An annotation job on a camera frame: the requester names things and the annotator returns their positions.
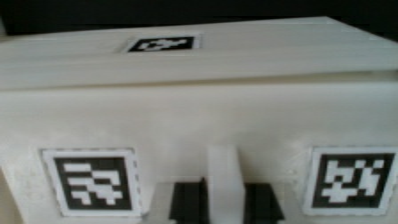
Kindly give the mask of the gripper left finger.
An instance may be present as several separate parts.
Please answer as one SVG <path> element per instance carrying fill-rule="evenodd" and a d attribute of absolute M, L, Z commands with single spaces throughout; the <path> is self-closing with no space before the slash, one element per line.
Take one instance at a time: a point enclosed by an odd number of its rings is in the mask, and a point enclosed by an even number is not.
<path fill-rule="evenodd" d="M 208 224 L 207 180 L 175 184 L 169 219 L 176 224 Z"/>

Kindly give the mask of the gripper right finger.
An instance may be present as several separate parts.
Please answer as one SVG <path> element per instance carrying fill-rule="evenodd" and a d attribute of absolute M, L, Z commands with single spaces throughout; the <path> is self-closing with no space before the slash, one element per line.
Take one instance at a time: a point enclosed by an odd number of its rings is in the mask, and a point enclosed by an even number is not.
<path fill-rule="evenodd" d="M 280 224 L 285 214 L 269 183 L 246 185 L 246 217 L 244 224 Z"/>

